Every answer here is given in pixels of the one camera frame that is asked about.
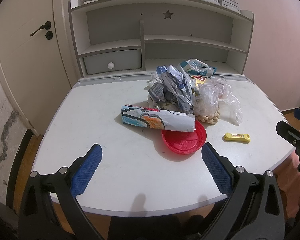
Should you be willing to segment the red plastic cup lid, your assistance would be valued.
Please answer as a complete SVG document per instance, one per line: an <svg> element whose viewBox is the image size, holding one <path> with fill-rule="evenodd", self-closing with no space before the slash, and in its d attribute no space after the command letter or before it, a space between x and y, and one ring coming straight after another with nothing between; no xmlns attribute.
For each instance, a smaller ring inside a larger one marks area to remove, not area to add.
<svg viewBox="0 0 300 240"><path fill-rule="evenodd" d="M162 130L161 137L172 152L181 155L193 154L202 148L207 139L204 126L197 120L195 128L193 132Z"/></svg>

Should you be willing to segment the colourful drawing paper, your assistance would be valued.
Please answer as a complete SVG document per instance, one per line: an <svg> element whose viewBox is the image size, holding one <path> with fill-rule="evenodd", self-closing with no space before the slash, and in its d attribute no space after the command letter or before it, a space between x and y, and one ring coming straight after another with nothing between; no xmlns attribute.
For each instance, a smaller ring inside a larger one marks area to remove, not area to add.
<svg viewBox="0 0 300 240"><path fill-rule="evenodd" d="M194 132L195 116L175 111L124 105L121 120L132 126L177 132Z"/></svg>

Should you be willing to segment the blue white snack bag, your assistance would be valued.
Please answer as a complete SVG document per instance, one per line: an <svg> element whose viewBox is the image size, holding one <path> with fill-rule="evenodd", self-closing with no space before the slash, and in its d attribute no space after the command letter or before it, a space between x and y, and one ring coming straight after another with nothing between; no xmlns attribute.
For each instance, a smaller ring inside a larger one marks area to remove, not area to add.
<svg viewBox="0 0 300 240"><path fill-rule="evenodd" d="M189 76L204 76L211 77L216 73L217 68L211 67L208 64L199 61L198 59L189 59L187 61L182 61L178 65L185 73Z"/></svg>

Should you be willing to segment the yellow small snack wrapper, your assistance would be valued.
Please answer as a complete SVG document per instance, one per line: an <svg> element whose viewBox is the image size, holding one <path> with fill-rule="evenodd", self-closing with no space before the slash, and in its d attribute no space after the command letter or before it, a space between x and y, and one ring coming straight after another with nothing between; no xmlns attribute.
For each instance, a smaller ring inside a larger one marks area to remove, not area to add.
<svg viewBox="0 0 300 240"><path fill-rule="evenodd" d="M238 133L225 133L224 140L239 141L239 142L245 142L245 143L251 142L249 134L238 134Z"/></svg>

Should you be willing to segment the peanuts pile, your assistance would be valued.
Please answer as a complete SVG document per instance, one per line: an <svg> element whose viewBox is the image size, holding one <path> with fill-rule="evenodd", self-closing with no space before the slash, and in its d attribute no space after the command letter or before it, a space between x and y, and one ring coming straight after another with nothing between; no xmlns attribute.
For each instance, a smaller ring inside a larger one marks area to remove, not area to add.
<svg viewBox="0 0 300 240"><path fill-rule="evenodd" d="M196 119L199 120L202 123L210 124L210 125L215 125L218 120L220 119L220 110L219 107L215 111L214 114L205 116L205 115L198 115L196 116Z"/></svg>

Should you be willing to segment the clear plastic bag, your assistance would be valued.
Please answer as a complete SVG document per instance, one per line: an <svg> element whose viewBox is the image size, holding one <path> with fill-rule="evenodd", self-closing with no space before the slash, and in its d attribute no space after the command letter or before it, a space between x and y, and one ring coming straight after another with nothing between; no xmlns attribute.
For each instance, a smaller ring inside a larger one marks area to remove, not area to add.
<svg viewBox="0 0 300 240"><path fill-rule="evenodd" d="M195 116L214 114L219 103L228 106L231 122L239 125L243 121L241 104L232 92L230 83L220 77L207 78L199 89L199 95L193 98L193 112Z"/></svg>

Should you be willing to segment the grey drawer with knob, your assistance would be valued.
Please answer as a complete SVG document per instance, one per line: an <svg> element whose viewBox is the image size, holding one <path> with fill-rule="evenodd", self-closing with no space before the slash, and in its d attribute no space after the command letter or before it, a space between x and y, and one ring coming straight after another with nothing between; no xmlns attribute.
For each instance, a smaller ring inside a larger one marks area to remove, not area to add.
<svg viewBox="0 0 300 240"><path fill-rule="evenodd" d="M87 74L141 68L141 50L122 50L83 57Z"/></svg>

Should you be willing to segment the white door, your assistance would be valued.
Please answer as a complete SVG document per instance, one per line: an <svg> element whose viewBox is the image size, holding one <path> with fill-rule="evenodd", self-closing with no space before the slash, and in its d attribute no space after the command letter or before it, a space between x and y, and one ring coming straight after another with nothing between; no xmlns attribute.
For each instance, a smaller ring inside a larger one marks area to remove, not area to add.
<svg viewBox="0 0 300 240"><path fill-rule="evenodd" d="M36 31L46 21L49 30ZM25 126L44 134L77 82L65 0L2 0L0 82ZM45 34L53 32L47 40Z"/></svg>

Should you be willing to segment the black lock knob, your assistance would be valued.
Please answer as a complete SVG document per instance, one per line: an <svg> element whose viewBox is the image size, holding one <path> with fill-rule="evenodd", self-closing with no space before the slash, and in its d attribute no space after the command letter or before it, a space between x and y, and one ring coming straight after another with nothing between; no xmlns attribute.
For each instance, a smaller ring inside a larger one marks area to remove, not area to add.
<svg viewBox="0 0 300 240"><path fill-rule="evenodd" d="M47 40L51 40L53 38L53 32L52 31L48 31L45 34L45 37L46 37Z"/></svg>

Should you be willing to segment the white desk hutch shelf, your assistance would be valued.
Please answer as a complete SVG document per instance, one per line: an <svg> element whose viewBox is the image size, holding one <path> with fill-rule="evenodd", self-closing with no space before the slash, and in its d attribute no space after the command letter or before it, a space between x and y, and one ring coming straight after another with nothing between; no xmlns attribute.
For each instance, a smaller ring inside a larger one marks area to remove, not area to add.
<svg viewBox="0 0 300 240"><path fill-rule="evenodd" d="M69 21L80 77L146 74L198 59L217 74L241 75L254 14L200 0L70 0ZM87 74L83 57L141 50L141 68Z"/></svg>

